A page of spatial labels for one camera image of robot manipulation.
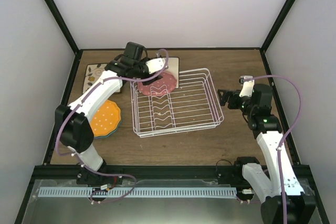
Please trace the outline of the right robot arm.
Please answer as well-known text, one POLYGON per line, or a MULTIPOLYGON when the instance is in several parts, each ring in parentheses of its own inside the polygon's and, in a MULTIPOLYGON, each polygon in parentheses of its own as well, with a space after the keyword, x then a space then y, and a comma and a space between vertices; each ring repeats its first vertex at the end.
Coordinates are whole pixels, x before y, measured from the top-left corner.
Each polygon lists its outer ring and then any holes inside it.
POLYGON ((268 172, 252 157, 237 159, 233 177, 249 182, 261 203, 263 223, 309 223, 316 209, 313 196, 299 183, 285 144, 279 119, 271 113, 272 88, 248 81, 241 90, 218 90, 219 102, 232 110, 241 110, 264 155, 268 172))

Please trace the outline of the pink polka dot plate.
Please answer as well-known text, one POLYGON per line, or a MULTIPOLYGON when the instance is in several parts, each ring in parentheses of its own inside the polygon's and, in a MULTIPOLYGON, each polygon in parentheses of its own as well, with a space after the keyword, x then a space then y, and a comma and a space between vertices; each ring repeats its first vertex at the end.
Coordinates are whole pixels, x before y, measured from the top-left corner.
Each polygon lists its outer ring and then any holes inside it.
POLYGON ((161 97, 172 92, 176 88, 177 79, 169 72, 161 73, 161 78, 151 84, 138 83, 138 90, 146 96, 161 97))

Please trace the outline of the yellow polka dot plate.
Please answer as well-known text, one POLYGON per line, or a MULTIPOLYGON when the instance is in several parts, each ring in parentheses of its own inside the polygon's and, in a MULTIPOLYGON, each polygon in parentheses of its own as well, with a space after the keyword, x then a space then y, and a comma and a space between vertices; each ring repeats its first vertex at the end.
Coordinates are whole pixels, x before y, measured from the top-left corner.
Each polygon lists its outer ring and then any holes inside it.
POLYGON ((90 126, 93 129, 108 127, 109 124, 117 125, 121 122, 121 110, 118 105, 110 100, 107 100, 94 114, 90 126))

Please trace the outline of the blue polka dot plate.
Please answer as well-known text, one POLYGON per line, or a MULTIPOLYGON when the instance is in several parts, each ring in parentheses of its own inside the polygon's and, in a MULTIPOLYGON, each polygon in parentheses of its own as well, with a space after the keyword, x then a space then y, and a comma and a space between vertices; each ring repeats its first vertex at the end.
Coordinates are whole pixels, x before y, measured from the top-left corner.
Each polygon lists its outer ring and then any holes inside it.
POLYGON ((93 133, 94 133, 94 138, 105 138, 108 137, 110 135, 112 135, 113 133, 115 133, 118 128, 120 126, 120 122, 117 125, 112 125, 109 124, 108 127, 103 127, 103 125, 100 125, 100 129, 93 129, 93 133))

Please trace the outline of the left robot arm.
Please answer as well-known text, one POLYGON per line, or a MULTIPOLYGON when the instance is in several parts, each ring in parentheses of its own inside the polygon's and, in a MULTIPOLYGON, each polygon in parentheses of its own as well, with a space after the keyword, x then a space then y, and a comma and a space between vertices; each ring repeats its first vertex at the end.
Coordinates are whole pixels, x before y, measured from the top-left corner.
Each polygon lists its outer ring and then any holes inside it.
POLYGON ((125 82, 151 82, 168 67, 167 50, 160 49, 149 58, 147 49, 128 42, 124 52, 111 60, 99 79, 78 99, 69 105, 59 105, 55 110, 55 151, 66 146, 69 154, 76 156, 80 164, 89 170, 89 178, 102 184, 107 178, 104 160, 96 151, 94 133, 90 122, 98 109, 118 91, 125 82))

